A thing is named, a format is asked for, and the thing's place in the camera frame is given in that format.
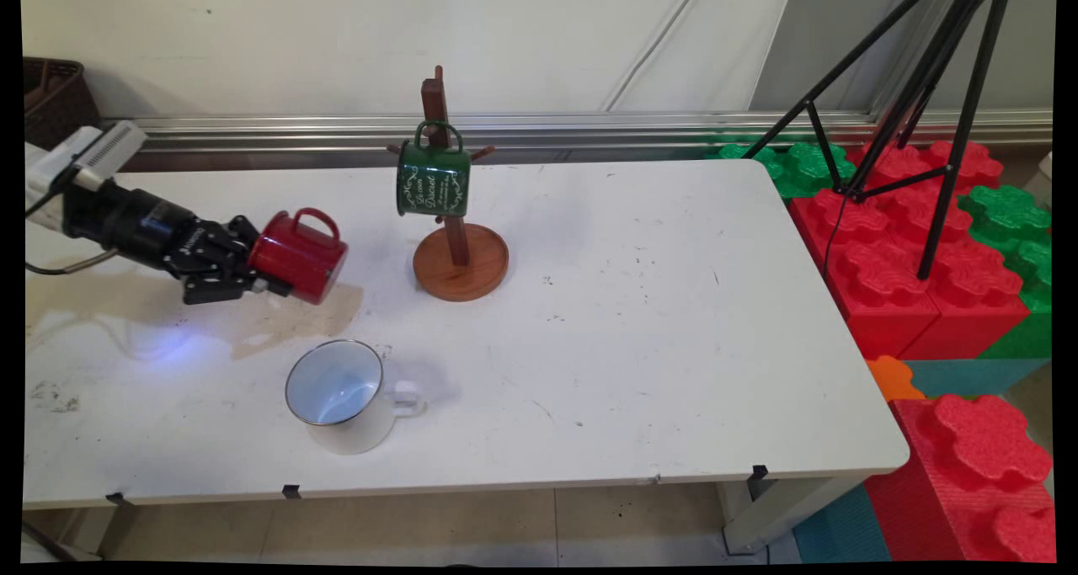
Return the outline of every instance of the tripod leg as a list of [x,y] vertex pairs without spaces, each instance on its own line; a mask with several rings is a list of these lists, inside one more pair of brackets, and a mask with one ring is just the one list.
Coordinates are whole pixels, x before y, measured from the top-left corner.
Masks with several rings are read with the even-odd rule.
[[939,29],[932,35],[931,41],[928,42],[928,46],[925,47],[925,52],[914,67],[912,76],[910,76],[906,85],[902,86],[902,91],[899,92],[895,105],[887,111],[883,122],[880,124],[880,131],[876,132],[876,136],[872,139],[871,145],[869,145],[868,152],[865,153],[865,159],[857,166],[857,172],[854,173],[854,176],[849,180],[849,190],[856,192],[865,186],[870,169],[873,168],[887,142],[890,141],[892,137],[898,131],[899,123],[907,117],[917,96],[927,87],[928,80],[931,78],[931,71],[937,67],[942,53],[949,50],[952,39],[962,38],[962,33],[959,33],[957,28],[962,26],[962,22],[967,13],[973,14],[977,10],[976,3],[979,1],[954,0],[954,3],[951,4],[951,9],[948,10]]
[[[977,1],[977,4],[973,5],[975,12],[977,11],[977,9],[981,8],[982,2],[984,2],[984,0]],[[963,20],[962,27],[959,27],[959,30],[962,30],[963,33],[966,33],[966,28],[969,27],[969,22],[972,18],[973,18],[973,13],[970,13]],[[958,49],[959,42],[962,42],[960,38],[955,39],[951,49],[946,52],[943,58],[940,59],[937,68],[932,70],[932,77],[928,80],[928,86],[925,87],[924,93],[921,94],[921,100],[917,101],[917,107],[914,108],[913,115],[910,117],[910,120],[906,122],[906,126],[898,134],[897,148],[899,150],[904,148],[906,145],[910,141],[910,137],[912,137],[913,131],[916,129],[917,127],[917,121],[921,120],[921,114],[925,113],[925,108],[928,107],[928,100],[931,99],[932,93],[936,91],[936,85],[939,84],[940,79],[943,78],[943,72],[946,70],[948,64],[951,63],[951,57],[954,56],[955,50]]]
[[851,51],[851,53],[847,53],[846,57],[843,57],[842,60],[839,61],[839,65],[831,68],[831,71],[824,74],[824,78],[821,78],[819,82],[817,82],[812,88],[810,88],[808,93],[806,93],[804,97],[799,99],[797,105],[794,105],[793,108],[790,109],[790,111],[786,112],[786,115],[779,119],[774,126],[768,129],[768,133],[763,134],[763,137],[761,137],[759,141],[752,145],[752,147],[748,149],[748,151],[745,152],[745,155],[743,155],[742,158],[751,159],[752,156],[755,156],[764,146],[766,146],[772,139],[774,139],[776,135],[778,135],[783,129],[785,129],[786,125],[790,124],[790,122],[792,122],[793,119],[798,118],[798,114],[804,111],[805,101],[811,101],[816,99],[816,97],[818,97],[819,94],[823,93],[825,88],[827,88],[828,86],[831,85],[832,82],[834,82],[834,79],[839,78],[839,76],[842,72],[844,72],[846,68],[852,66],[853,63],[856,61],[857,58],[860,57],[862,53],[866,53],[869,46],[872,46],[875,41],[880,40],[880,37],[882,37],[888,29],[890,29],[892,26],[898,23],[898,20],[901,19],[902,16],[910,11],[910,9],[913,9],[913,5],[916,4],[918,1],[920,0],[903,0],[898,6],[895,8],[894,11],[887,14],[887,16],[883,18],[882,22],[880,22],[880,25],[873,28],[873,30],[870,31],[870,33],[868,33],[866,38],[861,39],[861,41],[857,43],[857,46],[855,46],[855,49]]
[[917,270],[917,277],[922,280],[927,279],[928,274],[932,270],[936,247],[939,246],[940,234],[943,233],[943,221],[946,219],[946,209],[951,206],[951,196],[954,195],[954,184],[958,181],[958,169],[962,167],[962,158],[966,153],[966,142],[969,140],[969,132],[973,126],[973,115],[977,113],[977,104],[980,101],[981,91],[984,88],[984,77],[989,73],[992,51],[996,46],[996,37],[999,36],[999,26],[1004,23],[1005,11],[1007,11],[1007,0],[992,0],[989,20],[984,26],[984,33],[981,35],[981,45],[977,50],[977,61],[973,63],[973,73],[969,78],[969,87],[966,90],[966,100],[962,104],[962,114],[958,117],[958,129],[955,131],[954,141],[951,145],[951,158],[948,160],[946,173],[943,175],[943,187],[940,189],[939,198],[936,201],[932,224],[928,229],[928,241],[925,243],[925,251],[921,256],[921,268]]

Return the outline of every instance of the wooden base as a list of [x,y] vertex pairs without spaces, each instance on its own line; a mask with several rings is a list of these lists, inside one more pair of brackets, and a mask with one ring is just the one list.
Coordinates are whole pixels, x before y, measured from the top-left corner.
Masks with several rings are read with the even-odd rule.
[[509,269],[509,247],[489,228],[465,223],[471,260],[454,265],[445,229],[428,234],[415,249],[412,268],[427,292],[445,301],[471,301],[493,291]]

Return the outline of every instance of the red foam block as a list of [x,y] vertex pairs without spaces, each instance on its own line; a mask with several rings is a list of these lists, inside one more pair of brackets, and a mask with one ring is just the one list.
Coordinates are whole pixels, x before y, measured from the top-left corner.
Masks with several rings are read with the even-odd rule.
[[996,249],[969,237],[941,243],[928,285],[940,316],[899,357],[977,358],[1029,315],[1019,298],[1021,289],[1021,276],[1004,268]]
[[[831,237],[839,219],[842,198],[841,194],[824,189],[816,192],[812,198],[790,200],[789,211],[793,218],[793,225],[801,232],[801,237],[817,266],[824,264],[827,241]],[[834,261],[837,248],[853,243],[875,243],[885,238],[887,223],[887,216],[871,201],[858,204],[847,198],[846,207],[842,210],[842,225],[835,232],[831,245],[831,261]]]
[[[951,142],[937,141],[928,149],[921,151],[921,158],[930,168],[939,168],[948,163],[951,158]],[[958,168],[958,180],[955,182],[955,194],[968,194],[975,186],[986,186],[989,188],[999,187],[999,176],[1004,172],[1004,164],[997,160],[989,158],[989,149],[980,143],[968,141],[966,152],[962,155],[962,166]],[[935,186],[938,190],[941,179],[931,179],[927,183]]]
[[910,461],[865,482],[894,560],[1055,561],[1048,453],[1018,409],[976,401],[894,400]]
[[[931,228],[936,215],[936,202],[939,200],[939,189],[917,183],[899,188],[893,198],[880,204],[889,223],[887,230],[899,246],[910,250],[923,250],[928,239],[928,229]],[[941,243],[954,243],[969,237],[969,227],[973,218],[958,208],[958,201],[951,197],[946,217],[943,218]]]
[[[842,196],[820,190],[793,198],[790,216],[817,265],[823,265]],[[871,202],[846,201],[831,245],[827,286],[867,359],[900,354],[939,317],[914,260],[887,236],[887,216]]]

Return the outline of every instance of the floor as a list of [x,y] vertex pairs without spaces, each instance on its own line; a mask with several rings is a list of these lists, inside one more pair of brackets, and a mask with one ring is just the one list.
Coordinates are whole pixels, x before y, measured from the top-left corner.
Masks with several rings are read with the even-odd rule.
[[730,557],[714,483],[126,508],[107,560],[354,565],[799,563],[786,536]]

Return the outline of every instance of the orange foam block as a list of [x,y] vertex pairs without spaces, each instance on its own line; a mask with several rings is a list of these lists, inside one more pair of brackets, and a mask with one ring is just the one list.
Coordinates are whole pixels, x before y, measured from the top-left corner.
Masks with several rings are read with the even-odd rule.
[[924,393],[913,387],[913,369],[894,356],[881,356],[875,360],[866,360],[872,377],[883,393],[883,399],[923,400]]

